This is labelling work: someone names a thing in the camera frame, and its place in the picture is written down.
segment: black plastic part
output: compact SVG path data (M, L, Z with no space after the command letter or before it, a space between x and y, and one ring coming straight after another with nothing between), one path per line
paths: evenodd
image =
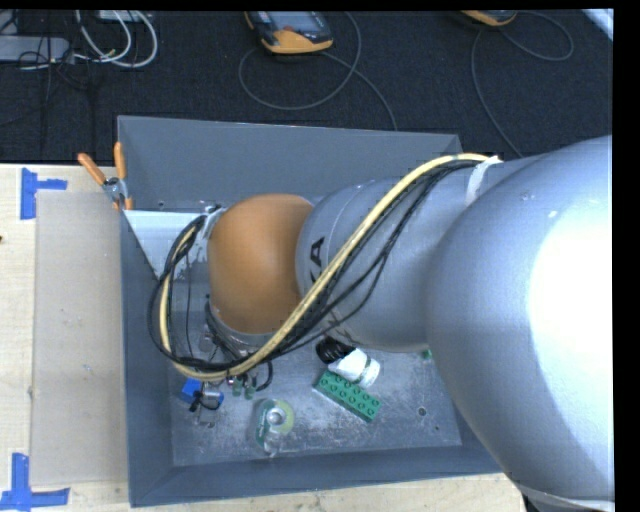
M324 364L331 364L342 359L354 350L355 347L345 345L329 336L316 345L316 354Z

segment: blue tape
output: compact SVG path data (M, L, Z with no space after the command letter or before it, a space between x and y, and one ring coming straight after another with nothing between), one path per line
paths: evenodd
M0 510L29 512L32 507L56 507L69 501L69 488L59 491L31 492L29 457L22 453L11 456L11 490L2 491Z
M38 181L38 175L26 167L22 168L22 189L20 194L20 218L33 219L36 216L36 192L41 189L66 190L65 180L47 179Z

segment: yellow cable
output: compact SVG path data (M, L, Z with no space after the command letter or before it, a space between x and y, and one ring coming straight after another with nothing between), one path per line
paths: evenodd
M432 169L439 167L444 164L448 164L450 162L454 162L456 160L470 160L475 162L484 162L488 160L489 157L484 155L479 155L475 153L461 153L459 155L452 156L443 156L439 158L435 158L425 164L420 165L407 175L405 175L398 183L396 183L393 188L385 194L385 196L378 201L378 203L371 209L369 214L364 218L364 220L360 223L360 225L353 232L351 237L345 242L345 244L340 248L338 253L333 257L327 268L320 274L316 282L309 289L307 294L304 296L302 301L296 306L293 310L289 318L282 324L280 329L278 329L274 335L267 341L262 347L260 347L256 352L251 354L251 356L239 363L236 366L229 368L224 371L214 371L214 372L199 372L194 370L193 368L181 365L179 363L175 363L175 367L180 371L183 375L187 377L192 377L194 379L198 379L201 381L218 381L224 379L228 375L242 375L246 373L254 366L260 364L271 352L273 352L276 347L286 338L286 336L291 332L291 330L296 326L296 324L300 321L302 316L307 312L307 310L313 305L318 295L322 292L322 290L327 286L331 278L334 274L339 270L342 264L345 262L349 254L355 249L358 243L362 240L362 238L367 234L367 232L371 229L371 227L378 220L380 215L395 201L398 196L407 189L415 180L425 175ZM178 248L183 244L183 242L190 236L190 233L184 236L182 241L180 242ZM164 284L162 287L162 295L160 298L160 336L162 339L162 344L167 350L171 350L171 346L169 343L169 334L167 328L167 298L169 296L169 281L171 279L171 275L167 275L164 279Z

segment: blue plastic part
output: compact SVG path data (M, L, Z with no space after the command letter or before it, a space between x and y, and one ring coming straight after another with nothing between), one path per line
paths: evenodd
M188 403L193 402L193 399L195 398L194 393L196 391L200 391L200 386L202 386L202 382L198 379L188 378L184 383L184 386L182 386L182 394L180 395L180 398Z

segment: black cable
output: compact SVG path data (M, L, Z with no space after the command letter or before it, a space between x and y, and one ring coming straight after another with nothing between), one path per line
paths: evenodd
M0 13L3 13L3 12L8 11L8 10L9 10L9 9L2 9L2 10L0 10ZM3 35L3 34L2 34L2 32L3 32L4 30L6 30L6 28L7 28L8 26L10 26L10 25L14 25L14 26L16 27L16 29L18 28L18 27L16 26L16 19L17 19L16 11L17 11L17 9L11 9L11 11L12 11L12 12L11 12L11 16L9 17L9 19L8 19L7 21L5 21L5 22L2 24L2 26L0 26L0 36L1 36L1 35Z
M406 225L408 220L411 218L411 216L413 215L415 210L418 208L418 206L420 204L422 204L422 202L428 196L429 192L433 189L433 187L441 179L443 179L446 175L450 174L451 172L453 172L453 171L455 171L457 169L460 169L460 168L464 168L464 167L468 167L468 163L465 164L465 163L461 163L460 161L457 161L457 162L454 162L454 165L447 165L447 166L442 167L440 170L434 170L434 171L430 172L429 174L427 174L426 176L423 176L422 180L417 180L416 183L414 183L414 187L416 186L417 183L425 182L425 180L426 180L426 183L425 183L425 186L424 186L423 190L420 192L418 197L412 202L412 204L404 212L400 222L394 228L394 231L392 232L391 236L387 239L385 245L383 246L382 250L380 251L380 253L376 257L376 259L371 263L369 268L363 274L361 274L361 276L358 279L356 279L354 282L352 282L352 284L337 299L335 299L332 303L326 305L319 313L317 313L315 315L315 317L312 318L311 321L308 321L308 323L304 327L296 328L296 332L299 333L298 336L297 336L297 340L299 341L299 340L303 339L307 335L307 333L309 333L313 329L313 327L315 327L324 317L326 317L326 315L330 311L332 311L342 301L344 301L369 276L369 274L376 267L378 267L378 271L377 271L372 283L370 284L369 289L368 289L365 297L361 300L361 302L358 304L358 306L356 306L349 314L347 314L345 317L343 317L338 322L333 323L331 326L325 328L320 333L317 333L316 335L314 335L311 339L308 339L308 340L304 341L303 343L301 343L299 345L296 345L296 342L297 342L296 340L294 340L293 342L289 342L289 343L285 342L285 343L281 344L279 352L277 352L274 357L279 357L281 355L285 355L285 354L287 354L289 352L292 352L293 350L297 350L298 348L301 348L302 346L305 346L305 345L311 343L312 341L318 339L319 337L326 335L329 331L331 331L332 329L335 329L336 327L338 327L342 323L344 323L347 320L349 320L350 318L352 318L355 314L357 314L365 306L365 304L367 303L367 301L369 300L369 298L373 294L373 291L374 291L375 286L376 286L376 284L378 282L378 279L382 275L382 270L384 269L384 266L386 265L387 259L389 257L390 252L391 252L391 249L393 248L393 246L397 242L397 240L398 240L398 238L400 236L400 233L404 229L404 226ZM397 205L399 201L401 201L409 193L411 193L411 191L414 190L414 187L406 190L405 193L401 197L397 198L395 204ZM377 229L380 225L381 225L381 223L378 223L377 225L374 225L374 227L369 231L368 236L365 236L365 238L363 238L363 240L361 241L360 244L358 244L358 247L354 250L354 252L350 256L350 258L345 262L345 264L342 265L341 269L339 270L339 273L336 274L336 276L334 277L334 280L332 281L332 283L330 283L329 286L327 287L328 288L327 293L329 295L332 293L332 290L335 287L336 283L339 281L339 279L341 279L342 275L344 275L344 273L347 271L347 269L348 269L349 265L351 264L351 262L355 260L355 258L357 256L357 252L356 251L362 250L362 247L364 247L366 242L373 236L373 234L375 232L375 229Z
M398 198L396 198L396 200L391 205L389 205L387 207L387 210L383 213L383 215L376 221L376 223L374 223L374 225L371 227L371 229L367 232L367 234L360 241L360 243L354 248L354 250L350 254L350 257L347 258L347 260L343 263L343 265L341 265L340 269L338 270L338 272L336 273L334 278L328 283L328 285L326 287L326 290L325 290L326 293L322 294L323 297L322 297L321 300L318 301L319 304L313 306L310 309L310 311L311 311L310 314L308 314L306 316L303 316L303 319L299 322L299 324L295 327L295 329L293 329L285 337L285 340L283 340L281 345L276 350L274 350L274 352L272 352L269 356L267 356L265 358L265 362L270 362L271 360L273 360L273 359L275 359L277 357L280 357L280 356L282 356L284 354L292 352L293 350L297 350L298 348L301 348L302 346L308 344L311 340L306 340L306 341L304 341L302 343L300 343L300 342L304 339L304 337L307 334L309 334L311 332L311 330L323 318L326 317L326 315L333 308L335 308L342 301L344 301L366 279L366 277L371 274L371 272L373 272L374 270L377 269L376 275L375 275L372 283L369 285L369 288L368 288L367 293L365 294L365 297L360 301L360 303L348 315L346 315L343 319L339 320L337 323L332 324L330 327L326 328L322 333L320 333L318 335L315 335L312 339L316 339L317 336L322 335L322 334L328 332L331 329L334 329L335 327L337 327L338 325L342 324L343 322L345 322L346 320L351 318L353 315L358 313L362 309L362 307L364 307L364 305L368 301L369 297L373 293L373 290L376 287L378 279L380 278L380 276L382 274L382 270L384 269L384 265L387 262L389 254L391 252L391 249L394 247L396 241L398 240L401 232L403 231L406 223L411 218L412 214L415 212L415 210L418 208L418 206L426 199L426 197L428 196L429 192L433 189L433 187L435 186L436 183L438 183L442 178L444 178L449 173L451 173L451 172L453 172L453 171L455 171L455 170L457 170L459 168L468 167L468 166L469 166L469 162L468 161L454 161L454 162L451 162L449 164L445 164L445 165L441 166L440 168L436 168L436 169L432 170L427 175L422 176L421 178L417 179L410 187L408 187L406 190L404 190L403 193L401 193L401 195ZM374 262L369 266L369 268L358 279L356 279L354 282L352 282L338 296L338 298L336 298L331 303L327 303L328 297L331 295L332 291L335 289L335 286L337 285L337 283L340 281L340 279L342 278L344 273L348 270L350 265L353 263L353 261L357 257L357 254L362 250L362 248L367 243L367 241L369 241L371 239L371 237L376 232L376 230L379 229L379 227L382 225L382 222L388 216L389 211L391 209L396 208L398 206L398 204L400 204L410 193L412 193L415 190L415 187L418 186L418 185L423 185L423 189L418 194L418 197L416 197L412 201L412 203L409 205L409 207L405 210L405 212L403 213L403 216L401 217L400 221L398 222L398 224L394 228L392 234L389 236L389 238L385 242L383 248L381 249L380 253L375 258ZM176 362L178 364L184 365L184 366L189 366L189 367L195 368L196 370L202 370L202 371L207 371L207 370L210 370L210 371L228 371L230 368L232 368L232 367L234 367L234 366L246 361L250 357L250 355L247 355L247 356L244 356L244 357L237 357L237 358L234 358L232 361L225 362L225 363L212 363L211 361L206 361L206 360L203 360L203 359L198 359L198 358L193 358L193 357L178 356L177 354L174 354L174 353L172 353L170 351L167 351L166 348L157 340L157 338L154 335L153 311L154 311L154 305L155 305L155 302L156 302L156 299L157 299L157 295L158 295L160 289L163 286L164 280L167 278L167 276L171 276L172 271L175 268L175 266L181 261L182 258L184 258L186 256L186 254L188 253L188 251L192 247L192 245L193 245L193 243L195 241L195 237L197 235L197 232L199 231L199 229L202 228L202 225L204 223L203 219L205 217L206 216L202 215L202 216L198 217L197 219L194 219L194 221L189 223L183 229L181 234L174 241L174 243L172 245L172 248L169 251L169 255L167 256L167 260L166 260L166 263L165 263L165 269L164 269L162 275L160 276L160 279L156 283L156 286L154 287L154 290L153 290L153 293L152 293L152 296L151 296L151 299L150 299L150 302L149 302L149 308L148 308L148 314L147 314L147 323L148 323L149 333L150 333L150 335L152 337L152 340L154 341L154 344L156 345L156 347L165 356L167 356L172 361L174 361L174 362ZM189 239L183 243L182 240L183 240L185 234L192 227L195 227L197 229L189 237ZM216 333L215 329L212 329L212 335L214 337L218 336L218 342L217 343L222 343L223 342L224 338L222 336L220 336L219 333ZM270 369L270 374L271 374L271 376L273 374L273 369L272 368ZM271 379L268 377L266 384L268 385L268 383L270 383L270 382L271 382Z
M273 363L271 361L267 361L267 380L265 380L262 384L260 384L256 391L263 391L269 387L271 381L273 380Z
M540 13L540 12L518 11L518 13L525 13L525 14L530 14L532 16L538 16L539 18L542 18L542 19L548 21L549 23L552 23L556 27L558 27L564 33L565 37L567 38L567 41L569 42L569 51L565 55L561 55L560 57L542 55L541 53L534 52L533 50L530 50L529 48L526 48L525 46L520 44L518 41L513 39L513 37L511 37L508 34L508 30L509 30L508 26L507 27L503 27L500 30L500 33L505 37L505 39L507 39L508 41L513 43L515 46L520 48L523 52L528 53L529 55L531 55L533 57L537 57L538 59L546 60L546 61L549 61L549 62L562 62L564 60L569 59L573 55L573 50L574 50L573 38L571 37L571 34L569 34L569 31L566 28L564 28L560 23L558 23L553 18L550 18L549 16L546 16L546 15Z
M539 54L537 52L534 52L534 51L524 47L523 45L521 45L519 42L517 42L515 39L513 39L507 32L505 32L505 29L508 27L508 25L507 25L507 27L502 27L502 28L499 29L499 32L505 37L505 39L507 39L507 41L511 42L512 44L514 44L515 46L517 46L518 48L520 48L522 51L526 52L527 54L529 54L529 55L531 55L533 57L536 57L538 59L545 60L545 61L561 62L561 61L565 61L565 60L569 59L573 55L574 44L573 44L573 39L571 37L571 34L569 34L569 31L566 28L564 28L560 23L558 23L554 19L552 19L552 18L550 18L548 16L545 16L544 14L541 14L539 12L534 12L534 11L518 11L518 12L519 13L520 12L524 12L526 14L531 14L531 15L534 15L534 16L538 16L540 18L543 18L543 19L549 21L550 23L553 23L555 26L560 28L560 30L562 30L562 32L566 36L567 40L569 41L569 51L565 55L562 55L560 57L550 57L550 56L546 56L546 55L542 55L542 54ZM491 122L493 123L493 126L496 128L496 130L498 130L498 132L500 133L500 135L502 136L504 141L509 145L509 147L514 151L514 153L516 155L518 155L519 158L523 158L524 155L518 150L518 148L515 146L515 144L513 142L511 142L511 139L509 139L509 137L507 137L507 135L505 134L504 130L502 129L502 127L500 126L500 124L498 123L496 118L491 113L491 110L489 109L489 106L487 105L484 97L482 96L482 92L480 91L480 86L478 85L478 77L477 77L476 65L475 65L475 53L476 53L476 47L478 46L478 41L480 40L480 37L482 36L482 34L484 33L485 30L489 30L489 29L488 28L481 28L478 31L478 34L476 35L476 38L473 41L473 46L471 47L471 77L473 78L473 85L475 87L476 94L478 95L478 98L480 99L480 103L482 104L482 107L484 108L485 112L489 116L489 119L491 119Z
M332 98L334 98L340 91L342 91L342 89L344 89L344 87L347 85L347 83L349 82L349 80L351 80L351 77L355 74L358 77L360 77L369 87L371 87L371 89L373 90L373 92L378 96L378 98L382 101L382 104L384 105L385 109L387 110L387 113L389 114L389 117L391 118L391 122L393 124L393 129L394 130L398 130L398 125L396 123L396 119L395 116L393 115L393 112L391 111L391 108L389 107L389 104L387 103L387 101L384 99L384 97L382 96L382 94L380 93L380 91L378 90L378 88L367 78L365 77L362 73L360 73L356 67L358 65L358 61L360 60L360 54L362 53L362 35L360 33L360 27L358 26L358 24L356 23L356 20L353 18L353 16L348 13L345 12L346 16L349 18L349 20L351 21L351 23L353 24L353 27L355 28L356 31L356 37L357 37L357 49L356 49L356 56L353 60L353 62L351 64L343 61L342 59L339 59L338 57L335 57L334 55L331 55L329 53L325 53L322 52L320 53L320 55L327 57L331 60L334 60L340 64L342 64L343 66L345 66L349 72L347 73L347 76L344 78L344 80L342 82L340 82L340 84L338 85L338 87L336 87L331 93L329 93L328 95L326 95L325 97L314 101L312 103L306 104L306 105L300 105L300 106L284 106L284 105L277 105L275 103L269 103L261 98L259 98L258 96L256 96L253 92L251 92L251 90L249 89L249 87L246 85L244 79L242 78L242 70L244 67L244 63L245 61L251 56L253 55L254 52L257 51L257 48L253 48L251 50L249 50L240 60L240 64L238 66L238 79L240 80L240 85L242 86L242 88L244 89L244 91L255 101L257 101L258 103L260 103L261 105L264 105L266 107L270 107L270 108L274 108L277 110L285 110L285 111L298 111L298 110L307 110L313 107L317 107L320 106L324 103L326 103L327 101L331 100Z
M191 312L191 265L189 262L189 253L185 256L185 264L187 266L187 311L184 320L184 330L187 337L187 346L189 347L189 354L193 355L193 347L191 345L191 336L189 335L189 313Z

